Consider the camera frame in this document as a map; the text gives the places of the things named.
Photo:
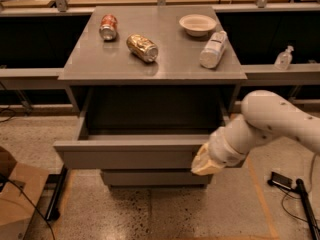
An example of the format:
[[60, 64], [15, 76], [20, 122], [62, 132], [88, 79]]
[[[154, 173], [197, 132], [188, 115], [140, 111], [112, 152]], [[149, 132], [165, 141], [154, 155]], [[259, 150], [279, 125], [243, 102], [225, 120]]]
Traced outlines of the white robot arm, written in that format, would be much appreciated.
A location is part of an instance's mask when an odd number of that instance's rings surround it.
[[320, 119], [281, 96], [253, 91], [241, 102], [241, 113], [214, 131], [198, 150], [191, 165], [196, 175], [210, 175], [243, 162], [249, 152], [285, 136], [320, 153]]

